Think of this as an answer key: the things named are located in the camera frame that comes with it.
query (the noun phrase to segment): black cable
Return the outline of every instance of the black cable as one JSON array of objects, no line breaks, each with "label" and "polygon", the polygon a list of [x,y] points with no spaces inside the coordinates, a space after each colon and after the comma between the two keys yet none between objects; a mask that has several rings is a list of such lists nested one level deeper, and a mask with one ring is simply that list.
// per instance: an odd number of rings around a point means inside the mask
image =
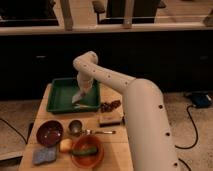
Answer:
[{"label": "black cable", "polygon": [[190,118],[190,120],[191,120],[191,122],[192,122],[192,125],[193,125],[193,127],[194,127],[194,130],[195,130],[195,142],[194,142],[192,145],[188,146],[188,147],[187,147],[187,146],[186,146],[186,147],[181,147],[181,146],[175,145],[175,147],[178,148],[178,149],[182,149],[182,150],[191,149],[191,148],[193,148],[194,146],[196,146],[196,144],[197,144],[197,142],[198,142],[198,139],[199,139],[198,130],[197,130],[197,127],[196,127],[196,125],[195,125],[195,122],[194,122],[194,120],[193,120],[193,118],[192,118],[192,116],[191,116],[191,114],[190,114],[190,111],[189,111],[189,109],[192,108],[192,107],[194,107],[194,105],[189,105],[189,106],[187,106],[186,111],[187,111],[187,113],[188,113],[188,115],[189,115],[189,118]]},{"label": "black cable", "polygon": [[192,169],[190,168],[190,166],[189,166],[184,160],[182,160],[181,158],[178,158],[178,160],[179,160],[181,163],[183,163],[189,171],[192,170]]},{"label": "black cable", "polygon": [[18,135],[21,136],[21,138],[24,140],[25,144],[27,144],[27,140],[24,138],[24,136],[16,129],[14,128],[12,125],[10,125],[6,120],[0,118],[1,121],[3,121],[5,124],[7,124],[10,128],[12,128]]}]

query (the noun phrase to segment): dark red object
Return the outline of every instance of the dark red object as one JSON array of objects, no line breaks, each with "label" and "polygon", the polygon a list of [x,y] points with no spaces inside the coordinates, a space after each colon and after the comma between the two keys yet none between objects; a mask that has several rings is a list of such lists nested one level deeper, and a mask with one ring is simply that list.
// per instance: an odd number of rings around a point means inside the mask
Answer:
[{"label": "dark red object", "polygon": [[37,141],[45,146],[51,147],[61,141],[63,136],[63,127],[60,122],[50,120],[40,126],[37,131]]},{"label": "dark red object", "polygon": [[114,100],[111,103],[103,102],[101,103],[101,112],[112,112],[114,109],[118,108],[121,105],[120,100]]}]

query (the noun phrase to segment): teal tray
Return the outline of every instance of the teal tray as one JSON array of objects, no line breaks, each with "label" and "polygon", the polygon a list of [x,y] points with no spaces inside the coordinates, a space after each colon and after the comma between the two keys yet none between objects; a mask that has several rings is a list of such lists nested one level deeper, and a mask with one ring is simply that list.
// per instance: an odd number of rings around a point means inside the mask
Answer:
[{"label": "teal tray", "polygon": [[47,108],[53,114],[97,111],[100,107],[100,87],[94,81],[90,92],[78,102],[83,107],[72,104],[73,95],[79,90],[76,78],[59,78],[52,81]]}]

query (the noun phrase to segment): wooden surface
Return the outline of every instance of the wooden surface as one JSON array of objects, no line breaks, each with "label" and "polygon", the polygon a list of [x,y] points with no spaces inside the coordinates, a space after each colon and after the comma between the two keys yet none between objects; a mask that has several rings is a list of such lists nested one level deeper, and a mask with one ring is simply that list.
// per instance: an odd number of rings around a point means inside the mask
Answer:
[{"label": "wooden surface", "polygon": [[[104,158],[101,164],[88,170],[110,170],[110,171],[132,171],[132,161],[130,156],[130,149],[127,139],[126,128],[124,126],[111,126],[105,128],[99,128],[98,118],[101,114],[98,112],[85,112],[85,113],[72,113],[72,114],[58,114],[53,115],[52,113],[46,112],[46,105],[48,102],[48,94],[51,85],[47,86],[44,93],[43,100],[41,102],[38,114],[34,123],[32,133],[29,138],[29,142],[23,153],[23,158],[19,167],[19,171],[79,171],[85,169],[77,168],[72,162],[69,154],[57,153],[57,159],[53,163],[43,164],[35,166],[32,163],[33,151],[42,148],[36,140],[36,132],[38,128],[48,120],[57,120],[62,123],[64,128],[63,138],[68,138],[68,124],[73,119],[79,119],[83,123],[83,127],[87,129],[95,130],[116,130],[114,135],[97,135],[104,146]],[[120,94],[114,90],[109,89],[106,86],[101,85],[101,101],[111,102],[113,100],[121,99]],[[113,111],[119,113],[122,116],[122,107],[117,108]]]}]

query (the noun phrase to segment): brown bowl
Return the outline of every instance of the brown bowl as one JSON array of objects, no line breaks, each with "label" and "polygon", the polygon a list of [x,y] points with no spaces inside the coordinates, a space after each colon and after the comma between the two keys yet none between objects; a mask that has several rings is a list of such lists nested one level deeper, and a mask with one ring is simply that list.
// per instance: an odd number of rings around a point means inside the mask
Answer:
[{"label": "brown bowl", "polygon": [[51,147],[61,141],[62,135],[63,127],[61,123],[55,120],[50,120],[39,127],[36,138],[41,145]]},{"label": "brown bowl", "polygon": [[94,135],[83,135],[76,142],[73,143],[73,150],[84,150],[89,147],[97,147],[98,152],[95,155],[88,156],[74,156],[72,155],[72,162],[79,168],[89,169],[96,167],[104,157],[104,148],[98,137]]}]

